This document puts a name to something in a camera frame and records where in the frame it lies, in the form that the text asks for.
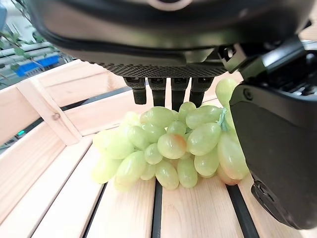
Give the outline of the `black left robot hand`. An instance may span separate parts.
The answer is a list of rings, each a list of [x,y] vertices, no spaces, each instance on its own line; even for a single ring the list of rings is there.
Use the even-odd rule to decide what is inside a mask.
[[[230,110],[258,203],[298,230],[317,225],[317,52],[299,39],[313,0],[29,0],[61,51],[124,77],[239,71]]]

